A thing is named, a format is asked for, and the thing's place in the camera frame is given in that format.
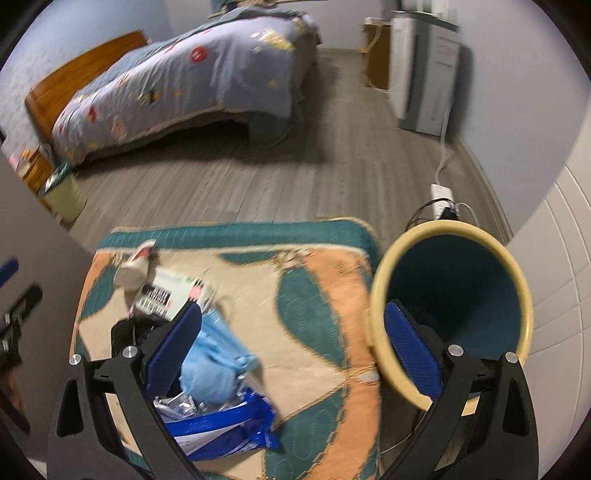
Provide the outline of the left human hand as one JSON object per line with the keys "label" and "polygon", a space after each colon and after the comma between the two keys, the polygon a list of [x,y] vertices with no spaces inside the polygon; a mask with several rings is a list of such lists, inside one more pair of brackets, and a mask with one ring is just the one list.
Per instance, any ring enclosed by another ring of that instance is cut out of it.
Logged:
{"label": "left human hand", "polygon": [[19,413],[24,414],[26,409],[16,383],[16,369],[11,369],[1,374],[0,386],[1,391],[6,396],[10,404]]}

